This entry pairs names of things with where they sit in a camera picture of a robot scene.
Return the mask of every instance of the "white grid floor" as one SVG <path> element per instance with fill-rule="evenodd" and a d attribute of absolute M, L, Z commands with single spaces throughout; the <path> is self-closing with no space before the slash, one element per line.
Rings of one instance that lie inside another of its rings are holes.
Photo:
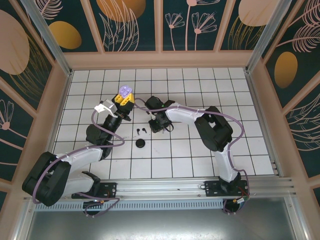
<path fill-rule="evenodd" d="M 235 166 L 248 175 L 273 175 L 258 117 L 242 68 L 163 68 L 75 71 L 64 106 L 53 152 L 68 153 L 87 146 L 86 129 L 93 108 L 100 100 L 112 99 L 119 87 L 129 85 L 136 98 L 151 95 L 166 102 L 168 98 L 196 108 L 216 106 L 222 113 L 240 120 L 245 136 L 231 150 Z M 97 121 L 102 124 L 107 114 Z M 107 159 L 82 170 L 101 179 L 143 179 L 218 176 L 217 162 L 202 143 L 195 127 L 174 123 L 172 132 L 151 133 L 150 115 L 135 108 L 131 122 L 123 121 L 117 134 L 126 142 L 115 147 Z M 233 136 L 241 130 L 230 122 Z M 137 139 L 145 147 L 137 148 Z"/>

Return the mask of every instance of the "purple object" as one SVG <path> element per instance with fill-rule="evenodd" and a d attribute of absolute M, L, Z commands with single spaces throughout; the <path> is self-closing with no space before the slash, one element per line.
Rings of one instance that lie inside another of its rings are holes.
<path fill-rule="evenodd" d="M 124 99 L 126 97 L 128 97 L 128 95 L 132 93 L 132 88 L 129 87 L 128 85 L 123 85 L 122 87 L 120 87 L 119 89 L 119 94 L 121 95 L 121 97 L 123 97 Z"/>

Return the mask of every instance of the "yellow circle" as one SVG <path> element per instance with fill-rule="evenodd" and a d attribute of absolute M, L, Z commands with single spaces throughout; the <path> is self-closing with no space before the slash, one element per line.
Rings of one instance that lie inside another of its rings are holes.
<path fill-rule="evenodd" d="M 30 56 L 28 35 L 10 14 L 0 10 L 0 69 L 11 75 L 21 74 Z"/>
<path fill-rule="evenodd" d="M 49 25 L 56 42 L 65 49 L 76 49 L 81 45 L 81 36 L 78 30 L 65 21 L 55 21 Z"/>
<path fill-rule="evenodd" d="M 298 60 L 289 52 L 283 52 L 277 59 L 274 68 L 275 83 L 282 89 L 288 87 L 297 74 Z"/>
<path fill-rule="evenodd" d="M 260 27 L 269 22 L 279 0 L 241 0 L 239 18 L 247 26 Z"/>
<path fill-rule="evenodd" d="M 146 0 L 96 0 L 101 11 L 108 18 L 116 22 L 128 22 L 123 2 L 129 11 L 131 9 L 136 18 L 139 18 L 145 11 Z"/>

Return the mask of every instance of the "flower illustration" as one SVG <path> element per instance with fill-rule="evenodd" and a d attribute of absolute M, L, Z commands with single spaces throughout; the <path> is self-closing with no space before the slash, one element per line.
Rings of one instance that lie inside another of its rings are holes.
<path fill-rule="evenodd" d="M 199 12 L 192 14 L 192 25 L 194 28 L 195 33 L 195 40 L 194 40 L 194 50 L 197 50 L 197 37 L 198 34 L 205 34 L 214 32 L 217 30 L 217 25 L 215 23 L 214 13 L 204 13 L 199 18 Z"/>
<path fill-rule="evenodd" d="M 183 21 L 181 13 L 179 13 L 179 14 L 173 13 L 172 16 L 170 13 L 167 13 L 165 15 L 165 20 L 170 28 L 172 47 L 173 47 L 173 51 L 175 51 L 176 49 L 175 49 L 175 44 L 174 44 L 174 38 L 172 36 L 172 29 L 183 27 L 185 25 L 185 22 Z"/>
<path fill-rule="evenodd" d="M 10 121 L 14 114 L 15 105 L 8 101 L 7 107 L 4 100 L 0 100 L 0 129 L 10 129 Z"/>
<path fill-rule="evenodd" d="M 217 4 L 220 0 L 186 0 L 186 3 L 190 7 L 194 7 L 196 5 L 210 5 L 210 4 Z"/>

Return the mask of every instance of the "black round object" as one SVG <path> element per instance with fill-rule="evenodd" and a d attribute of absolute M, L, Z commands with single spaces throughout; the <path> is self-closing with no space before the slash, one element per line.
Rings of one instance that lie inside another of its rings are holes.
<path fill-rule="evenodd" d="M 138 147 L 138 148 L 143 148 L 145 145 L 146 145 L 146 142 L 145 140 L 143 139 L 138 139 L 136 142 L 135 142 L 135 145 Z"/>

